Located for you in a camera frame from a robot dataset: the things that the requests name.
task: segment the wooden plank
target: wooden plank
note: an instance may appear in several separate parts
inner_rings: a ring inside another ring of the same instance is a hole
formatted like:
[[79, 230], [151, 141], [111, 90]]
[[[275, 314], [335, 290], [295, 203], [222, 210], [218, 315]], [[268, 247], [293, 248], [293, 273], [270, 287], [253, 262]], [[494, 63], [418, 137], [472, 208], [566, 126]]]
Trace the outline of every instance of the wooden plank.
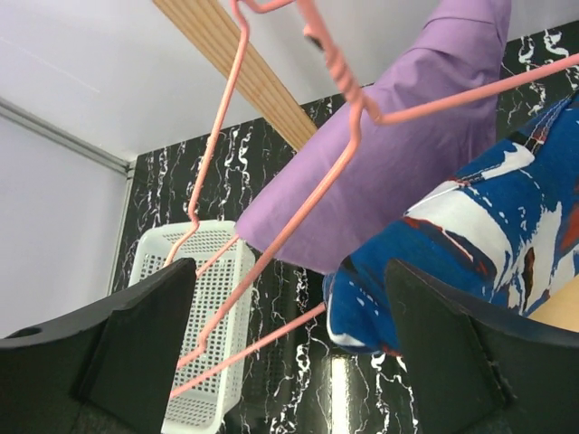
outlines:
[[579, 333], [579, 277], [549, 298], [531, 319]]
[[[239, 27], [217, 0], [154, 0], [155, 5], [224, 76], [237, 52]], [[316, 126], [250, 43], [236, 88], [291, 147], [300, 150]]]

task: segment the white ceiling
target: white ceiling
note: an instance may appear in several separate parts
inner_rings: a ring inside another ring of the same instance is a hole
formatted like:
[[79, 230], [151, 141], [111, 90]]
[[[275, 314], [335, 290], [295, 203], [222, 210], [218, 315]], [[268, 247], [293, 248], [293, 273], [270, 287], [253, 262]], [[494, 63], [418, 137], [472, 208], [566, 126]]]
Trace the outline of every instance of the white ceiling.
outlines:
[[[229, 10], [229, 0], [220, 1]], [[318, 0], [318, 7], [369, 83], [438, 2]], [[300, 104], [336, 93], [301, 36], [295, 5], [247, 15], [252, 43]], [[577, 0], [513, 0], [509, 37], [577, 19]], [[150, 0], [0, 0], [0, 59], [1, 97], [127, 159], [207, 133], [225, 83]], [[236, 95], [225, 125], [259, 116]]]

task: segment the wire hanger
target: wire hanger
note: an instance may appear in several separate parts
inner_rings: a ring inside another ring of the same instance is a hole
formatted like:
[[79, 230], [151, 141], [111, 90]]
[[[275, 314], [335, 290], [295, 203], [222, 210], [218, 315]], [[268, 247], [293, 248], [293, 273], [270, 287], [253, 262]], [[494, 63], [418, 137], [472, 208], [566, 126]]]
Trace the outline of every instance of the wire hanger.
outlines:
[[[191, 194], [191, 200], [187, 208], [187, 214], [191, 219], [191, 229], [174, 245], [170, 250], [164, 266], [170, 264], [175, 257], [175, 254], [179, 248], [197, 231], [199, 228], [199, 219], [196, 215], [195, 209], [197, 206], [197, 201], [199, 200], [199, 195], [201, 188], [203, 187], [204, 179], [207, 175], [209, 169], [209, 163], [213, 156], [215, 145], [217, 143], [217, 138], [219, 137], [219, 132], [222, 128], [223, 119], [225, 118], [225, 113], [229, 107], [229, 103], [232, 99], [233, 89], [239, 76], [240, 69], [242, 67], [243, 57], [250, 38], [250, 27], [247, 23], [245, 17], [239, 9], [239, 2], [244, 2], [254, 13], [256, 14], [266, 14], [268, 12], [280, 9], [283, 6], [289, 5], [295, 2], [300, 13], [303, 15], [306, 26], [304, 28], [304, 35], [308, 37], [313, 43], [315, 43], [318, 48], [323, 51], [326, 58], [326, 65], [330, 76], [336, 83], [339, 91], [344, 95], [346, 101], [350, 104], [350, 141], [348, 142], [346, 149], [342, 152], [339, 159], [334, 163], [332, 168], [327, 172], [322, 181], [308, 197], [308, 199], [299, 207], [298, 211], [289, 220], [286, 226], [283, 228], [281, 233], [275, 238], [273, 243], [262, 253], [260, 258], [256, 261], [253, 268], [248, 272], [248, 274], [239, 283], [237, 288], [235, 288], [232, 294], [225, 300], [225, 302], [219, 307], [214, 316], [207, 322], [204, 329], [201, 331], [197, 338], [197, 348], [188, 355], [182, 357], [178, 364], [177, 369], [180, 369], [191, 363], [194, 359], [203, 354], [207, 347], [207, 338], [209, 334], [215, 329], [217, 324], [225, 317], [225, 315], [232, 308], [233, 304], [243, 295], [247, 288], [253, 283], [253, 281], [261, 274], [265, 267], [274, 258], [275, 254], [280, 250], [281, 246], [286, 242], [286, 240], [291, 236], [291, 234], [298, 228], [298, 226], [304, 221], [308, 216], [309, 212], [314, 206], [319, 202], [322, 196], [327, 192], [330, 186], [336, 181], [340, 176], [342, 171], [346, 168], [347, 164], [350, 162], [354, 153], [356, 152], [361, 139], [360, 131], [360, 118], [362, 112], [366, 110], [370, 118], [377, 125], [392, 125], [400, 122], [405, 122], [408, 120], [421, 118], [423, 116], [431, 115], [437, 111], [452, 109], [463, 104], [468, 104], [478, 99], [488, 98], [493, 95], [497, 95], [505, 90], [513, 89], [517, 86], [529, 83], [531, 81], [540, 80], [544, 77], [552, 75], [556, 72], [565, 70], [576, 64], [579, 64], [579, 54], [569, 56], [560, 61], [555, 61], [549, 63], [545, 66], [537, 68], [532, 71], [527, 71], [518, 74], [513, 77], [509, 77], [504, 80], [496, 81], [488, 85], [482, 86], [477, 89], [467, 90], [457, 95], [451, 97], [438, 99], [433, 102], [422, 104], [420, 106], [408, 108], [405, 110], [400, 110], [395, 113], [384, 114], [378, 108], [378, 105], [369, 98], [365, 92], [360, 88], [354, 74], [350, 70], [343, 53], [336, 46], [332, 40], [326, 25], [322, 17], [320, 16], [318, 9], [315, 6], [314, 0], [271, 0], [265, 5], [258, 5], [254, 0], [231, 0], [231, 7], [233, 9], [233, 15], [237, 19], [241, 27], [241, 37], [235, 54], [235, 59], [233, 61], [232, 70], [230, 72], [227, 84], [225, 85], [225, 91], [222, 96], [221, 104], [217, 110], [217, 116], [215, 117], [214, 126], [211, 130], [211, 135], [207, 139], [207, 147], [203, 156], [203, 160], [199, 169], [199, 174], [195, 180], [195, 187]], [[239, 240], [239, 235], [233, 236], [219, 251], [215, 253], [205, 264], [197, 270], [197, 277], [203, 275], [203, 273], [212, 266], [212, 264], [218, 260], [232, 245]], [[262, 339], [251, 344], [245, 348], [240, 353], [229, 357], [228, 359], [222, 361], [215, 367], [209, 369], [205, 373], [197, 376], [193, 380], [173, 389], [170, 394], [170, 398], [175, 398], [175, 396], [180, 395], [183, 392], [195, 387], [199, 383], [205, 381], [209, 377], [219, 373], [231, 364], [238, 362], [247, 355], [259, 350], [263, 346], [269, 344], [270, 342], [278, 339], [279, 337], [289, 333], [295, 328], [305, 324], [310, 319], [318, 316], [326, 310], [324, 303], [320, 303], [317, 307], [314, 307], [306, 314], [299, 316], [293, 321], [287, 323], [283, 327], [280, 327], [276, 331], [266, 335]]]

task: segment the metal trim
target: metal trim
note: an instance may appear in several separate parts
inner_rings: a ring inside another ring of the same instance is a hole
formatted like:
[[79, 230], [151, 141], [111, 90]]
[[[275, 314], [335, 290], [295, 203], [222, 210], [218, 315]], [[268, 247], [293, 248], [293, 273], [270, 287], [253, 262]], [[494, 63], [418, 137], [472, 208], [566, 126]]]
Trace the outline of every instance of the metal trim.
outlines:
[[13, 121], [29, 131], [46, 137], [52, 142], [64, 146], [77, 154], [86, 156], [100, 165], [105, 165], [115, 172], [123, 175], [128, 174], [130, 168], [129, 161], [114, 156], [98, 146], [91, 145], [3, 98], [0, 98], [0, 116]]

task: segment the white wall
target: white wall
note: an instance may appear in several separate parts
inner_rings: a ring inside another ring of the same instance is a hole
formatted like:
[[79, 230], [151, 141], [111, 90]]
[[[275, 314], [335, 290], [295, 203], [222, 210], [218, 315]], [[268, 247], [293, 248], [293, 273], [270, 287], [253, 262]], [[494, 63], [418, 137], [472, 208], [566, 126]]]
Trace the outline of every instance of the white wall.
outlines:
[[[414, 41], [440, 1], [317, 5], [366, 84]], [[231, 11], [230, 0], [219, 2]], [[299, 103], [336, 93], [295, 5], [267, 15], [242, 9], [253, 45]], [[509, 36], [577, 19], [579, 0], [513, 0]], [[4, 99], [128, 160], [208, 133], [225, 84], [152, 0], [0, 0], [0, 59]], [[235, 94], [224, 125], [259, 116]]]
[[0, 338], [107, 295], [125, 186], [0, 118]]

